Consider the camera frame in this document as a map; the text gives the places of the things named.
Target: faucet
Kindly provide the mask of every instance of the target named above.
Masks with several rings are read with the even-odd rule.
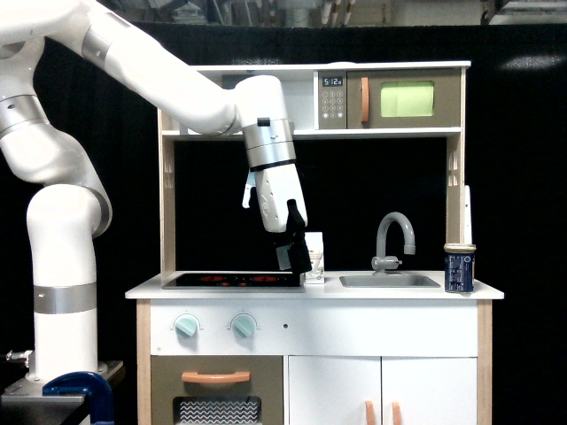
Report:
[[[374,274],[385,273],[385,270],[394,270],[401,264],[397,257],[386,257],[386,233],[395,221],[400,224],[404,232],[404,254],[414,255],[416,253],[416,237],[408,217],[401,212],[390,212],[380,221],[380,226],[378,226],[376,256],[372,259],[372,268],[376,270]]]

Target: orange handle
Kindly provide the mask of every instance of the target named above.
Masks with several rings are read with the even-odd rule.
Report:
[[[235,372],[230,375],[200,375],[197,372],[184,372],[184,383],[246,383],[250,381],[250,372]]]
[[[366,424],[376,425],[374,421],[374,405],[372,405],[371,401],[366,402]]]
[[[392,403],[393,425],[401,425],[400,403],[394,401]]]
[[[362,77],[362,116],[361,122],[369,122],[369,112],[370,112],[370,89],[369,89],[369,77]]]

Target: black induction cooktop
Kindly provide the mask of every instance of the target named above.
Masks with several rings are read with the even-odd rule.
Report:
[[[164,290],[211,288],[300,288],[298,275],[286,272],[188,272],[162,286]]]

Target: blue can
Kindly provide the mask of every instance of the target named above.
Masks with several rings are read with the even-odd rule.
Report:
[[[447,243],[445,245],[445,291],[470,294],[474,291],[476,245]]]

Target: mint green knob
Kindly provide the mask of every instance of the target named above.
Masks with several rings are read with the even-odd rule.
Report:
[[[232,330],[241,338],[252,336],[256,329],[256,321],[250,314],[239,314],[232,321]]]
[[[191,338],[198,329],[197,319],[190,314],[182,314],[175,321],[175,330],[177,335],[183,338]]]

